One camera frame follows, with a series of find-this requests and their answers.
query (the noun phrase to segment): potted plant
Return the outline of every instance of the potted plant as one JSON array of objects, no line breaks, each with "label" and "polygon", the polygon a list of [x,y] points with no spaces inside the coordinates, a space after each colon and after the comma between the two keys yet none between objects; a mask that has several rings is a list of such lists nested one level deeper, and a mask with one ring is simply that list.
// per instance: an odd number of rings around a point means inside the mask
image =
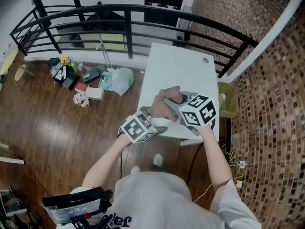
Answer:
[{"label": "potted plant", "polygon": [[89,105],[89,97],[86,93],[76,93],[73,97],[75,105],[85,107]]}]

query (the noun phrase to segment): wooden floor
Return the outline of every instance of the wooden floor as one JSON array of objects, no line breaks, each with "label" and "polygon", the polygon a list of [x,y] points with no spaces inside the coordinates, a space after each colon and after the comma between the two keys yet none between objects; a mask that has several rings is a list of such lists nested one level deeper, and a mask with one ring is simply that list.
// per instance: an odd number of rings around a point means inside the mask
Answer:
[{"label": "wooden floor", "polygon": [[[36,76],[23,76],[18,82],[22,92],[8,76],[0,92],[0,143],[8,144],[10,152],[26,162],[24,166],[0,163],[0,188],[12,185],[25,206],[42,217],[42,226],[54,228],[41,198],[67,194],[81,185],[89,168],[115,140],[121,122],[136,111],[144,74],[134,72],[135,84],[123,97],[106,91],[103,101],[90,101],[81,108],[73,103],[74,91],[54,84],[46,63],[28,64],[28,68]],[[166,137],[133,144],[123,153],[123,175],[128,175],[134,165],[148,170],[154,155],[160,153],[165,168],[186,180],[197,147],[179,147],[179,140]],[[0,155],[10,156],[1,151]],[[114,190],[120,178],[119,165],[118,161],[107,189]],[[209,185],[202,148],[189,183],[193,199]],[[198,204],[208,209],[212,199],[211,189]]]}]

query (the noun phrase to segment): plastic bag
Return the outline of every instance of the plastic bag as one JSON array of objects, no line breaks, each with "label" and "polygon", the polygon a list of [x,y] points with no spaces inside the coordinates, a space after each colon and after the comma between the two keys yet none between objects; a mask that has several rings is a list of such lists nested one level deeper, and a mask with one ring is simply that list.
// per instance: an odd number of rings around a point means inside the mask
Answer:
[{"label": "plastic bag", "polygon": [[108,69],[112,74],[112,90],[122,96],[133,85],[133,72],[127,68]]}]

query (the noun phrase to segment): black metal railing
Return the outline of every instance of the black metal railing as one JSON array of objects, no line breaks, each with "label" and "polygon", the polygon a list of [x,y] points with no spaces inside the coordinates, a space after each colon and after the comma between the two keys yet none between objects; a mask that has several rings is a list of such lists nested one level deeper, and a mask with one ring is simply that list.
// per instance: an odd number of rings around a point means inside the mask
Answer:
[{"label": "black metal railing", "polygon": [[[45,52],[45,51],[58,51],[58,53],[62,53],[64,50],[85,50],[85,51],[95,51],[96,48],[83,48],[83,47],[70,47],[70,48],[62,48],[60,47],[61,44],[64,43],[100,43],[100,40],[69,40],[69,41],[60,41],[57,42],[54,37],[60,37],[64,35],[74,35],[74,36],[80,36],[82,34],[122,34],[123,36],[126,36],[125,42],[120,41],[103,41],[104,43],[110,43],[110,44],[123,44],[127,46],[127,51],[124,50],[110,50],[108,49],[108,52],[121,52],[121,53],[128,53],[129,58],[132,58],[134,54],[136,55],[144,55],[148,56],[147,53],[143,52],[134,52],[133,46],[139,46],[139,47],[145,47],[150,48],[150,45],[148,44],[142,44],[142,43],[134,43],[132,41],[132,36],[140,36],[140,37],[148,37],[148,38],[155,38],[165,41],[170,41],[176,44],[182,44],[187,45],[191,47],[195,47],[198,49],[202,49],[217,55],[220,55],[224,58],[229,59],[228,62],[221,62],[221,61],[214,61],[215,64],[220,65],[222,67],[222,70],[216,70],[218,73],[218,77],[222,77],[229,68],[236,62],[236,60],[241,56],[241,54],[244,52],[244,50],[248,47],[248,45],[256,47],[258,45],[258,42],[251,39],[250,37],[240,33],[239,31],[236,31],[226,25],[223,25],[221,23],[218,23],[216,21],[190,14],[181,12],[178,10],[167,10],[163,8],[156,8],[146,5],[133,5],[133,4],[107,4],[107,5],[101,5],[101,2],[98,2],[98,5],[94,6],[86,6],[82,7],[79,0],[74,0],[75,5],[53,5],[53,6],[43,6],[41,0],[33,0],[35,4],[35,8],[32,9],[19,23],[18,25],[13,29],[13,31],[10,33],[10,36],[13,38],[15,43],[17,44],[18,48],[27,55],[28,53],[34,53],[34,52]],[[58,8],[58,7],[68,7],[72,9],[68,10],[54,10],[54,11],[46,11],[46,8]],[[122,16],[119,19],[105,19],[103,17],[103,12],[110,12],[110,11],[122,11],[124,13],[124,16]],[[131,12],[157,12],[163,15],[168,16],[175,16],[180,19],[185,19],[188,21],[193,21],[198,24],[208,26],[211,28],[214,28],[216,30],[225,32],[228,35],[231,35],[239,40],[242,41],[241,46],[237,47],[235,45],[229,44],[227,42],[224,42],[222,40],[219,40],[217,38],[213,38],[208,35],[204,35],[195,31],[191,30],[184,30],[180,28],[176,28],[173,26],[163,25],[163,24],[155,24],[150,22],[143,22],[143,21],[132,21],[131,20]],[[92,13],[98,13],[99,17],[94,20],[86,20],[85,16],[91,16]],[[63,17],[70,17],[70,16],[78,16],[80,21],[77,22],[68,22],[63,24],[57,24],[51,26],[51,20],[63,18]],[[122,30],[105,30],[104,25],[105,24],[111,24],[120,25],[123,29]],[[183,32],[185,35],[194,35],[201,37],[206,40],[210,40],[212,42],[221,44],[223,46],[226,46],[230,49],[233,49],[234,52],[232,55],[226,54],[224,52],[220,52],[216,49],[208,48],[199,44],[187,42],[187,41],[181,41],[174,38],[167,38],[167,37],[161,37],[156,36],[152,34],[145,34],[145,33],[138,33],[132,31],[132,25],[143,25],[143,26],[152,26],[152,27],[159,27],[174,31],[180,31]],[[91,30],[90,26],[95,25],[101,25],[101,29],[98,30]],[[52,34],[51,29],[66,29],[66,28],[72,28],[72,27],[79,27],[81,26],[83,28],[83,31],[72,31],[72,32],[63,32],[63,33],[57,33]],[[46,32],[46,36],[40,36],[43,32]],[[37,40],[49,38],[51,42],[46,43],[40,43],[40,44],[33,44]],[[53,45],[54,48],[48,48],[48,49],[38,49],[38,50],[31,50],[30,48],[33,47],[39,47],[39,46],[46,46],[46,45]]]}]

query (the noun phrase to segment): brick wall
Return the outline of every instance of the brick wall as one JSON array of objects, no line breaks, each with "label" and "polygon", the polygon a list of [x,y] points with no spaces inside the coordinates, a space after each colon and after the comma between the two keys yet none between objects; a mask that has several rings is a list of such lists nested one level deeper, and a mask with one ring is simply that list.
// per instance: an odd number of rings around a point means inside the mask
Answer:
[{"label": "brick wall", "polygon": [[[288,1],[195,0],[193,11],[260,41]],[[198,25],[192,29],[233,40]],[[232,150],[247,164],[240,196],[263,228],[295,229],[305,219],[304,5],[234,84],[239,115],[232,121]]]}]

